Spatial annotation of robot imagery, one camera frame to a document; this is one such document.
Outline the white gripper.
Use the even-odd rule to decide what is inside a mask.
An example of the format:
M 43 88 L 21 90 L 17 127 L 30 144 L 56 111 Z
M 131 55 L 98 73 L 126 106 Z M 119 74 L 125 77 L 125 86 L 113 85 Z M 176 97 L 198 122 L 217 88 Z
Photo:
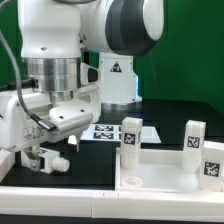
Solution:
M 100 71 L 81 64 L 81 87 L 70 100 L 52 103 L 48 93 L 22 90 L 28 109 L 36 115 L 32 120 L 22 109 L 15 90 L 0 92 L 0 149 L 21 151 L 21 165 L 33 171 L 41 170 L 43 142 L 68 143 L 80 151 L 82 133 L 98 121 L 101 114 L 98 81 Z

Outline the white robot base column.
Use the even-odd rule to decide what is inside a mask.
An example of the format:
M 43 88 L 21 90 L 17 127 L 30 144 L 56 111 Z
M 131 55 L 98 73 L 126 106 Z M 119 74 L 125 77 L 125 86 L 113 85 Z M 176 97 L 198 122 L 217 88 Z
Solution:
M 92 67 L 89 59 L 89 52 L 85 51 L 81 63 L 81 83 L 98 84 L 104 110 L 129 110 L 141 103 L 132 56 L 100 52 L 98 68 Z

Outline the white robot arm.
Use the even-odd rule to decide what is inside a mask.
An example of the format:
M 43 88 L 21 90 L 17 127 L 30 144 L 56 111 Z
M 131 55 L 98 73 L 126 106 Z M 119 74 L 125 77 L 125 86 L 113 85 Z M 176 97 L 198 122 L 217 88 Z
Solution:
M 16 4 L 26 79 L 0 93 L 0 149 L 41 168 L 40 145 L 82 136 L 101 114 L 83 50 L 143 56 L 164 26 L 164 0 L 2 0 Z

